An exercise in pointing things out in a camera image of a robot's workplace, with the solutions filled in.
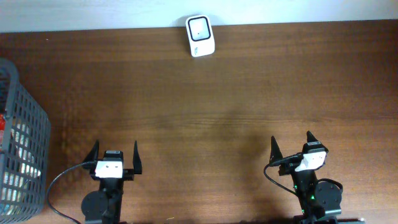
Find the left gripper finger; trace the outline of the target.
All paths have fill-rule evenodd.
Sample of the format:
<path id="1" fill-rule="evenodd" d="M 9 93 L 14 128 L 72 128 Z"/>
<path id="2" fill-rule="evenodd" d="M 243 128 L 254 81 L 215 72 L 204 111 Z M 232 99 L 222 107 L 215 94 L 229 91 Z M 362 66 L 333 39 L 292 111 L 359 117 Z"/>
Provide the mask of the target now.
<path id="1" fill-rule="evenodd" d="M 133 152 L 133 169 L 135 174 L 142 174 L 142 161 L 138 152 L 137 141 L 134 141 L 134 152 Z"/>
<path id="2" fill-rule="evenodd" d="M 98 140 L 95 141 L 93 148 L 87 154 L 87 156 L 83 160 L 83 168 L 86 170 L 91 170 L 95 168 L 96 162 L 98 161 L 98 153 L 99 153 L 100 143 Z"/>

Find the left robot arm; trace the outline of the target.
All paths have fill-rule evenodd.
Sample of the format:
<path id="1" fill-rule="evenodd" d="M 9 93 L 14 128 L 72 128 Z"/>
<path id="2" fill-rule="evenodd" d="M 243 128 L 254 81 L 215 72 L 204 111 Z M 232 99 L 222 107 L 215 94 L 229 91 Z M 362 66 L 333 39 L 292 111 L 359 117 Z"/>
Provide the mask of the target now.
<path id="1" fill-rule="evenodd" d="M 88 193 L 81 203 L 85 223 L 120 223 L 123 187 L 133 181 L 135 175 L 142 174 L 142 162 L 137 143 L 134 143 L 132 169 L 125 169 L 122 151 L 105 151 L 98 158 L 99 141 L 83 160 L 83 168 L 88 170 L 93 180 L 99 181 L 99 189 Z"/>

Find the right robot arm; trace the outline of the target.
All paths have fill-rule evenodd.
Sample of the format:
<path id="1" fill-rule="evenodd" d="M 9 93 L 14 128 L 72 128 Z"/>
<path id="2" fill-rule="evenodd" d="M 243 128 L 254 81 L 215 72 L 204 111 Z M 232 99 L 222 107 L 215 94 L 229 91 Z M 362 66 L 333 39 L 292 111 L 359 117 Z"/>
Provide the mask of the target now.
<path id="1" fill-rule="evenodd" d="M 335 180 L 319 179 L 315 173 L 325 165 L 329 150 L 310 131 L 300 152 L 284 157 L 274 136 L 271 137 L 269 163 L 264 176 L 276 186 L 298 198 L 301 215 L 293 217 L 294 223 L 365 223 L 364 219 L 340 220 L 343 185 Z M 293 189 L 278 183 L 267 174 L 270 167 L 278 167 L 280 176 L 292 177 Z"/>

